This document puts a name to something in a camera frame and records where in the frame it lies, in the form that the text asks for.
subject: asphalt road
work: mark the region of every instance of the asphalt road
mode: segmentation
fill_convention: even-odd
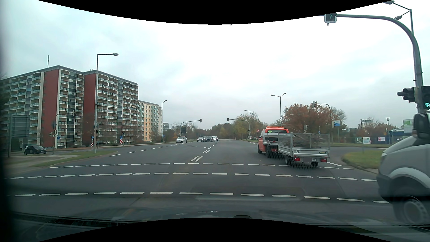
[[[113,207],[264,204],[294,211],[393,219],[375,174],[349,167],[333,147],[318,167],[285,164],[256,143],[219,140],[130,146],[118,154],[8,177],[15,211],[67,216]]]

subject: black car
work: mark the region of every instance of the black car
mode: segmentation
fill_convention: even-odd
[[[46,148],[43,148],[42,146],[27,146],[24,150],[24,154],[46,154]]]
[[[205,137],[205,142],[214,142],[214,139],[209,135]]]

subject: apartment building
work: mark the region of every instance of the apartment building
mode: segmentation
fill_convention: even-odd
[[[29,115],[30,135],[21,142],[56,148],[82,146],[82,72],[56,65],[3,79],[1,85],[10,99],[2,113],[0,136],[7,135],[7,115]],[[49,135],[53,128],[56,137]]]
[[[101,71],[97,73],[95,70],[84,72],[84,75],[83,144],[89,145],[92,142],[95,112],[100,130],[99,142],[118,144],[121,135],[125,144],[140,139],[137,83]]]

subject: van wheel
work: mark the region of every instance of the van wheel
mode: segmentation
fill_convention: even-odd
[[[391,203],[399,221],[410,225],[430,223],[429,196],[421,185],[402,186],[393,196]]]

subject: overcast sky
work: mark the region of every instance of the overcast sky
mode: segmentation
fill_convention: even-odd
[[[399,0],[413,9],[424,84],[430,69],[430,1]],[[323,17],[247,25],[185,25],[126,19],[37,0],[3,0],[3,63],[13,76],[62,65],[95,69],[139,84],[139,99],[165,99],[164,122],[202,118],[211,128],[255,111],[262,122],[282,107],[312,101],[343,109],[346,124],[373,117],[400,126],[416,113],[397,92],[415,85],[412,45],[396,24]],[[339,14],[395,17],[407,10],[379,3]],[[409,13],[400,20],[410,28]]]

